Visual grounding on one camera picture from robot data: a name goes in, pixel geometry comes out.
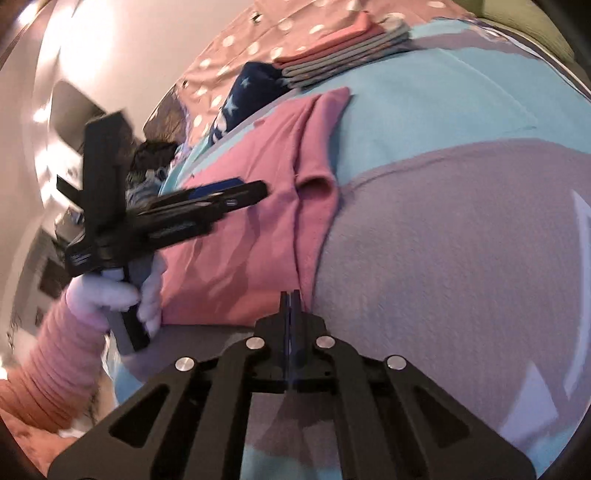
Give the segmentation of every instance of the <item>bed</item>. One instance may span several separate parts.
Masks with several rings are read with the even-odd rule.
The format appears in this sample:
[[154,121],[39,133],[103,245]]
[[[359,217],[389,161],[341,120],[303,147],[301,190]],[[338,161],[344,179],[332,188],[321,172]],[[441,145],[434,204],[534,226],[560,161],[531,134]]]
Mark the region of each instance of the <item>bed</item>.
[[[328,3],[301,2],[291,14]],[[255,4],[196,59],[144,131],[183,144],[165,185],[172,191],[240,149],[284,102],[348,87],[352,97],[328,147],[339,207],[311,310],[361,354],[409,358],[524,451],[538,476],[558,478],[558,467],[575,465],[560,454],[591,398],[585,44],[573,42],[574,27],[563,29],[567,42],[531,2],[415,4],[363,6],[407,19],[412,51],[290,92],[205,145],[216,99],[245,56],[262,59],[277,48],[261,31],[284,33],[273,27],[288,15]],[[342,7],[340,16],[326,14],[333,28],[362,8]],[[284,41],[294,47],[300,38]],[[254,53],[216,57],[254,43]],[[360,261],[343,262],[349,257]],[[466,274],[479,265],[487,265],[481,274]],[[115,362],[118,398],[179,356],[216,356],[250,331],[163,327],[147,351]],[[261,468],[282,479],[340,478],[329,408],[321,396],[314,408],[297,398],[255,398],[242,478],[260,478]]]

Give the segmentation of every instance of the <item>hand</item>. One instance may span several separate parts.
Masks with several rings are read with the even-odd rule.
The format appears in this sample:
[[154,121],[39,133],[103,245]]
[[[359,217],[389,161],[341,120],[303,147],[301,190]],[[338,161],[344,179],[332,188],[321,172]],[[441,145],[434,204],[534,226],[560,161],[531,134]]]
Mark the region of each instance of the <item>hand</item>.
[[102,311],[103,307],[126,312],[132,305],[139,303],[138,320],[144,324],[150,337],[153,337],[162,322],[160,291],[166,268],[164,257],[156,252],[152,272],[142,284],[141,291],[129,283],[97,274],[81,275],[70,282],[66,291],[66,304],[79,321],[107,332],[109,322]]

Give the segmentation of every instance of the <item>stack of folded clothes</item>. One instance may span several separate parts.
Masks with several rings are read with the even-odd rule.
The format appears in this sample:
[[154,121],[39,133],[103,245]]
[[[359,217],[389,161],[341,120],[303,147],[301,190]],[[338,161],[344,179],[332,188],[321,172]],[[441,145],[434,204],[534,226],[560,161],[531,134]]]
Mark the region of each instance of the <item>stack of folded clothes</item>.
[[365,63],[408,51],[409,27],[400,18],[388,18],[379,25],[367,12],[360,12],[350,27],[321,38],[301,53],[279,57],[289,88],[307,87]]

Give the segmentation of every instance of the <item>polka dot fabric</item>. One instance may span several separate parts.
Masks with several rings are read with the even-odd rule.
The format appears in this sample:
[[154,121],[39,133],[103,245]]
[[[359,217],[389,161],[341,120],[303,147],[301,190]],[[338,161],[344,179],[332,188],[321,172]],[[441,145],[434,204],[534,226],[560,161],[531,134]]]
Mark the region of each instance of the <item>polka dot fabric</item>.
[[403,18],[412,26],[435,17],[466,18],[450,0],[259,0],[228,25],[178,80],[177,95],[193,125],[187,139],[195,145],[207,134],[234,80],[247,61],[272,63],[302,52],[331,33],[350,27],[359,12],[375,22]]

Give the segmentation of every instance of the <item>black plastic tool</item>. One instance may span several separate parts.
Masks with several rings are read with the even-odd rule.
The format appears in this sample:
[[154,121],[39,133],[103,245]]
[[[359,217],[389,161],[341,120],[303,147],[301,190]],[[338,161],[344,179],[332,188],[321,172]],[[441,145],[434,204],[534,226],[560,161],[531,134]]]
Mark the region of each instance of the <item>black plastic tool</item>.
[[181,358],[156,375],[48,478],[238,480],[252,394],[288,390],[332,396],[345,480],[536,478],[523,453],[405,358],[366,358],[330,336],[299,292],[283,292],[279,312],[221,357]]
[[[66,248],[66,270],[72,277],[96,271],[140,287],[156,250],[207,235],[227,213],[268,194],[262,181],[229,179],[127,209],[125,177],[132,150],[132,129],[123,114],[105,115],[86,125],[82,190],[58,178],[57,188],[84,210],[84,232]],[[107,318],[121,355],[150,343],[136,306],[128,312],[107,312]]]

